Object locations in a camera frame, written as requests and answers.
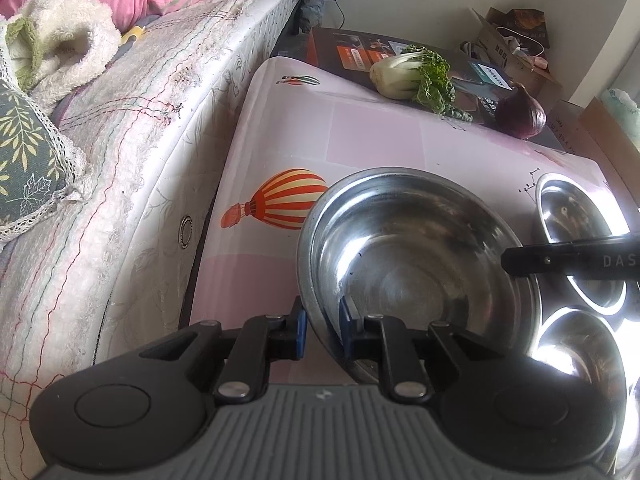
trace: mattress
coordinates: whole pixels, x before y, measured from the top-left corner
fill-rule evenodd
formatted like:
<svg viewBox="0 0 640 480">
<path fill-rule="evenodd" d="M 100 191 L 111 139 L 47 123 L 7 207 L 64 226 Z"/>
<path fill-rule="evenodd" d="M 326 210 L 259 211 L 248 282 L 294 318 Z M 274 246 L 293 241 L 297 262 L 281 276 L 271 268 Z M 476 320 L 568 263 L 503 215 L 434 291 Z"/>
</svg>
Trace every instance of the mattress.
<svg viewBox="0 0 640 480">
<path fill-rule="evenodd" d="M 254 71 L 298 0 L 202 0 L 164 16 L 78 95 L 85 200 L 15 243 L 0 284 L 0 478 L 43 465 L 49 383 L 176 329 L 197 240 Z"/>
</svg>

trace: white fluffy towel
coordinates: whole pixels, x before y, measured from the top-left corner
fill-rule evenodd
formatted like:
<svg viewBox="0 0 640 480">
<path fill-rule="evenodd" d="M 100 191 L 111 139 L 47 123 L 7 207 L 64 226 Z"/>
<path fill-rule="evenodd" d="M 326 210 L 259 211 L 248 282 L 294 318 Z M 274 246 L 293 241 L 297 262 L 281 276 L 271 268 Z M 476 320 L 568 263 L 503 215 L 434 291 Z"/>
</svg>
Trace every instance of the white fluffy towel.
<svg viewBox="0 0 640 480">
<path fill-rule="evenodd" d="M 120 45 L 111 8 L 97 0 L 27 0 L 18 14 L 31 18 L 43 47 L 31 98 L 50 114 L 74 88 L 102 72 Z"/>
</svg>

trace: cardboard box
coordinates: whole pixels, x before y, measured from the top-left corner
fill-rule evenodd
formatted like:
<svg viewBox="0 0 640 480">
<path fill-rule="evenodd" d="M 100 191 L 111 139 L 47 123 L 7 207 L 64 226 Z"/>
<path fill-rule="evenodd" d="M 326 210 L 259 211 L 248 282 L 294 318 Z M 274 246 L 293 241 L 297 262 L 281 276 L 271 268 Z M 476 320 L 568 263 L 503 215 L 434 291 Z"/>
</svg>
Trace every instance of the cardboard box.
<svg viewBox="0 0 640 480">
<path fill-rule="evenodd" d="M 594 98 L 578 117 L 640 204 L 640 153 L 602 102 Z"/>
<path fill-rule="evenodd" d="M 548 114 L 560 100 L 562 94 L 560 83 L 546 70 L 540 70 L 524 58 L 511 53 L 500 32 L 490 23 L 494 16 L 502 15 L 499 10 L 492 7 L 486 19 L 475 10 L 474 13 L 482 25 L 477 43 L 487 51 L 493 63 L 503 69 L 514 81 L 523 84 Z"/>
<path fill-rule="evenodd" d="M 583 126 L 583 113 L 579 106 L 560 101 L 548 114 L 546 126 L 553 131 L 567 152 L 590 158 L 597 163 L 616 197 L 629 229 L 632 232 L 640 232 L 640 213 L 636 200 L 600 145 Z"/>
</svg>

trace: stainless steel bowl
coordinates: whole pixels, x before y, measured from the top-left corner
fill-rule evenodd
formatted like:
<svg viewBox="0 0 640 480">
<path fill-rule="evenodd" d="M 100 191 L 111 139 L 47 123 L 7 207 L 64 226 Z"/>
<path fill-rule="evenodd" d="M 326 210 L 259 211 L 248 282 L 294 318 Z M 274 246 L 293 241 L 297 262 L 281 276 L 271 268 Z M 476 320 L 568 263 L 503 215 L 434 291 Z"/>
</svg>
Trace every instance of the stainless steel bowl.
<svg viewBox="0 0 640 480">
<path fill-rule="evenodd" d="M 562 308 L 540 330 L 534 357 L 560 371 L 583 378 L 609 399 L 616 429 L 598 465 L 609 472 L 616 459 L 626 413 L 626 378 L 620 350 L 609 324 L 575 308 Z"/>
<path fill-rule="evenodd" d="M 343 359 L 338 302 L 409 328 L 447 320 L 495 344 L 531 352 L 540 328 L 535 277 L 516 279 L 500 256 L 520 242 L 475 195 L 423 171 L 377 168 L 334 184 L 298 242 L 298 285 L 311 325 L 356 380 L 376 370 Z"/>
<path fill-rule="evenodd" d="M 536 186 L 538 227 L 545 242 L 570 242 L 611 236 L 611 228 L 585 190 L 570 178 L 547 173 Z M 625 282 L 566 277 L 580 298 L 598 314 L 616 314 L 626 298 Z"/>
<path fill-rule="evenodd" d="M 631 387 L 631 395 L 626 400 L 625 425 L 620 435 L 620 445 L 616 455 L 616 473 L 626 480 L 637 480 L 640 470 L 636 463 L 640 456 L 640 381 Z"/>
</svg>

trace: striped hot air balloon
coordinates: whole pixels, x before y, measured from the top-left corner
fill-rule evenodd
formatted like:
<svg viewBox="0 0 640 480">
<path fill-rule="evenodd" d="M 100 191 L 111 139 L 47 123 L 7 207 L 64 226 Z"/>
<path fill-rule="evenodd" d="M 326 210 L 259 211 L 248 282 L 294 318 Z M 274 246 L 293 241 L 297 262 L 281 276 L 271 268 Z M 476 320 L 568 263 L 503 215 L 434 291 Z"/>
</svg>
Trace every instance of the striped hot air balloon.
<svg viewBox="0 0 640 480">
<path fill-rule="evenodd" d="M 231 206 L 220 219 L 220 227 L 236 225 L 253 216 L 282 229 L 302 229 L 311 206 L 327 190 L 326 182 L 309 170 L 295 168 L 272 176 L 249 202 Z"/>
<path fill-rule="evenodd" d="M 284 75 L 279 81 L 276 81 L 276 85 L 279 83 L 286 83 L 288 85 L 319 85 L 320 80 L 317 77 L 310 75 Z"/>
</svg>

